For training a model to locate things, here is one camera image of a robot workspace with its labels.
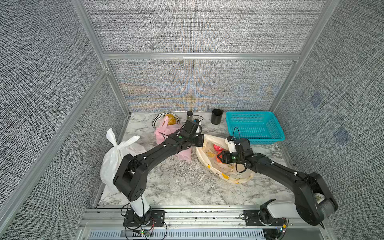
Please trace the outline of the yellow food on plate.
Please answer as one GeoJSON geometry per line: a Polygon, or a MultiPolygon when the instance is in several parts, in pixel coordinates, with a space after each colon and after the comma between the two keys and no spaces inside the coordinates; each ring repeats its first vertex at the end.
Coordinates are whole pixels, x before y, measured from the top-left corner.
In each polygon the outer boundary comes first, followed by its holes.
{"type": "Polygon", "coordinates": [[[178,124],[178,120],[176,119],[175,115],[167,114],[166,117],[168,117],[168,126],[178,124]]]}

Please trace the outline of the patterned plate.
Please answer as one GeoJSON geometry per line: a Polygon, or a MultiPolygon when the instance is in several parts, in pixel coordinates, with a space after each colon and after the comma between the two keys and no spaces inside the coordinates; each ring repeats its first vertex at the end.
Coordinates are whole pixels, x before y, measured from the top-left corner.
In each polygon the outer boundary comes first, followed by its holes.
{"type": "Polygon", "coordinates": [[[160,120],[165,118],[167,114],[175,115],[176,119],[178,120],[178,124],[180,123],[180,118],[176,114],[170,113],[170,112],[160,113],[160,114],[156,115],[154,117],[154,119],[152,120],[152,127],[153,127],[154,130],[158,127],[160,120]]]}

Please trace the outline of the glass herb spice jar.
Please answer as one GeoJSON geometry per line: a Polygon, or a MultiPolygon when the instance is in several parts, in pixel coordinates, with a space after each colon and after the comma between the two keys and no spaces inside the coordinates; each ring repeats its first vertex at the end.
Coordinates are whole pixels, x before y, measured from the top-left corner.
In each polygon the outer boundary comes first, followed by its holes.
{"type": "Polygon", "coordinates": [[[194,114],[192,111],[187,111],[187,120],[193,122],[194,121],[193,115],[194,114]]]}

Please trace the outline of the black cylindrical cup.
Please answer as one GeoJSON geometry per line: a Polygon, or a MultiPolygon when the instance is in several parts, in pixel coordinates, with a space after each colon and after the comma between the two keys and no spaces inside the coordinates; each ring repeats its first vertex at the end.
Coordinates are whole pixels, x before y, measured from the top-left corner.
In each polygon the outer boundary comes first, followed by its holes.
{"type": "Polygon", "coordinates": [[[212,115],[211,115],[211,123],[213,125],[219,125],[222,121],[222,116],[224,114],[224,111],[221,109],[213,109],[212,115]]]}

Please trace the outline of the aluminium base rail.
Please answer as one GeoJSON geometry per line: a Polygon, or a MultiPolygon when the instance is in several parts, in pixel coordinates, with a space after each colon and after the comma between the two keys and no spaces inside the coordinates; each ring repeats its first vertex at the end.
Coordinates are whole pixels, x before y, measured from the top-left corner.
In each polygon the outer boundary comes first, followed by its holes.
{"type": "Polygon", "coordinates": [[[154,226],[123,226],[125,210],[107,206],[85,211],[77,240],[333,240],[326,224],[311,226],[301,219],[256,220],[257,206],[153,206],[163,211],[154,226]]]}

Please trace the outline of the white plastic bag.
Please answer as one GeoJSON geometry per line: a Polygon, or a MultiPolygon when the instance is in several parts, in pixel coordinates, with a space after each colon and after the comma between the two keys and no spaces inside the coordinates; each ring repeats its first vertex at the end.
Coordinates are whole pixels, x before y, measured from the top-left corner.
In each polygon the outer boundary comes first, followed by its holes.
{"type": "Polygon", "coordinates": [[[116,136],[112,128],[108,129],[106,134],[107,140],[113,145],[113,147],[105,154],[100,169],[100,178],[106,185],[111,194],[119,192],[117,187],[113,184],[113,180],[116,176],[117,170],[122,163],[123,157],[130,154],[136,156],[146,152],[145,148],[138,144],[137,141],[140,136],[133,136],[125,142],[117,143],[116,136]]]}

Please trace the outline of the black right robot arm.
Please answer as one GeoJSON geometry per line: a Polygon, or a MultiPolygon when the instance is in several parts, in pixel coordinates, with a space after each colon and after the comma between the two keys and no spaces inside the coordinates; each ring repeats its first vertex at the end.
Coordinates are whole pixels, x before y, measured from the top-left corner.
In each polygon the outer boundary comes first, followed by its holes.
{"type": "Polygon", "coordinates": [[[317,173],[306,174],[276,163],[261,153],[254,153],[250,141],[245,138],[225,139],[229,150],[218,154],[223,164],[242,165],[246,170],[265,175],[292,191],[294,201],[269,200],[260,206],[259,221],[270,225],[276,219],[300,217],[307,224],[316,226],[337,211],[338,204],[317,173]]]}

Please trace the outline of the pink plastic bag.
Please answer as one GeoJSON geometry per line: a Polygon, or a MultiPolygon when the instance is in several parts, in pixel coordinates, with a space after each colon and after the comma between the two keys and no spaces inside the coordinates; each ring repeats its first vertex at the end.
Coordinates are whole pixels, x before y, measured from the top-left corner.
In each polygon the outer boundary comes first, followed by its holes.
{"type": "MultiPolygon", "coordinates": [[[[158,127],[155,129],[155,138],[157,144],[163,143],[166,139],[170,138],[177,141],[179,136],[176,136],[177,131],[182,128],[182,125],[170,125],[168,126],[168,117],[160,120],[158,127]]],[[[176,154],[176,157],[181,161],[192,160],[192,149],[182,150],[176,154]]]]}

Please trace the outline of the cream banana print plastic bag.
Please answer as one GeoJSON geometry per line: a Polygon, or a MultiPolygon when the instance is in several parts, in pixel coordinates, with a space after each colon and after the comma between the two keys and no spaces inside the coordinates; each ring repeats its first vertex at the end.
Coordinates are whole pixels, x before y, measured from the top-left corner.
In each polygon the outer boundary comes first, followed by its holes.
{"type": "Polygon", "coordinates": [[[235,163],[218,163],[216,161],[216,156],[219,152],[214,150],[213,144],[224,148],[223,151],[229,150],[227,144],[225,143],[225,138],[219,138],[212,135],[205,135],[203,147],[196,147],[196,154],[199,161],[212,173],[231,184],[244,184],[256,175],[251,170],[239,173],[236,171],[235,163]]]}

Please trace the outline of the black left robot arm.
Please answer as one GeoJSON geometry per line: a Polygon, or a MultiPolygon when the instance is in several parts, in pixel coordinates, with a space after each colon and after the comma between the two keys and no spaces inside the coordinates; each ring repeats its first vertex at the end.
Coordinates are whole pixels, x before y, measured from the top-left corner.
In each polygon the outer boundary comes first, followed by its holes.
{"type": "Polygon", "coordinates": [[[131,209],[143,218],[150,210],[144,200],[148,174],[167,158],[188,150],[191,147],[202,147],[204,135],[202,126],[187,120],[180,129],[167,134],[166,138],[149,151],[132,156],[125,155],[115,174],[113,184],[128,199],[131,209]]]}

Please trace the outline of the teal plastic basket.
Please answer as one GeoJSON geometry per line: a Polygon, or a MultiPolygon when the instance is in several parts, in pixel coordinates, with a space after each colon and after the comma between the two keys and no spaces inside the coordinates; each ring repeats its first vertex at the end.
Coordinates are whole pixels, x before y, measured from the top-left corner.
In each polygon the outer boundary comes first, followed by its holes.
{"type": "Polygon", "coordinates": [[[286,139],[272,112],[230,111],[226,113],[226,121],[231,136],[248,139],[252,145],[272,145],[286,139]]]}

